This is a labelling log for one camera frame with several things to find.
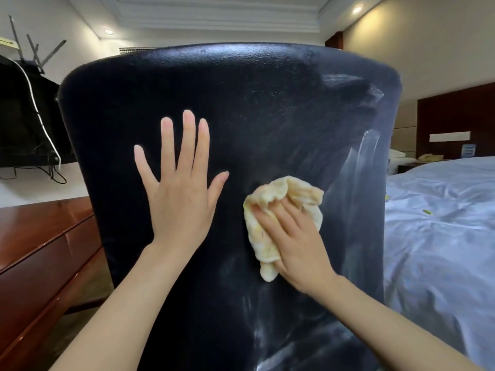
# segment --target chair backrest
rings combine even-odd
[[[387,157],[395,70],[321,46],[225,43],[92,62],[59,101],[115,284],[152,241],[133,146],[159,176],[159,120],[191,109],[211,133],[209,180],[230,177],[206,241],[167,298],[140,369],[372,370],[350,331],[281,277],[259,275],[242,203],[293,175],[325,190],[321,235],[338,273],[383,301]],[[175,123],[175,140],[182,124]]]

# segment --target floor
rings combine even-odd
[[[74,304],[106,297],[112,292],[110,271],[105,264],[84,286],[81,296]],[[37,361],[26,371],[49,370],[97,310],[98,308],[89,309],[63,316],[43,341]]]

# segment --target bed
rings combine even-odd
[[[387,178],[386,304],[495,370],[495,157]]]

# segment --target wooden headboard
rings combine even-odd
[[[465,141],[430,142],[430,134],[470,131]],[[418,100],[416,157],[426,153],[458,159],[463,144],[475,156],[495,156],[495,83]]]

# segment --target white cable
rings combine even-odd
[[[33,100],[33,105],[34,105],[34,109],[36,111],[36,115],[38,116],[38,119],[40,120],[41,128],[45,132],[45,135],[48,138],[48,140],[50,141],[50,144],[52,145],[53,150],[57,154],[57,159],[59,160],[59,169],[60,169],[60,164],[62,164],[62,159],[60,158],[59,152],[55,148],[55,145],[53,144],[52,139],[50,138],[50,136],[48,135],[48,132],[45,129],[45,125],[43,124],[43,120],[41,119],[41,116],[40,116],[40,111],[38,110],[38,107],[36,106],[36,101],[34,100],[33,87],[31,86],[31,81],[29,80],[28,74],[26,74],[26,72],[24,71],[24,69],[22,68],[22,66],[18,62],[14,61],[10,58],[9,58],[9,60],[14,62],[21,69],[22,73],[26,77],[26,80],[27,80],[28,86],[29,86],[29,93],[31,94],[31,100]]]

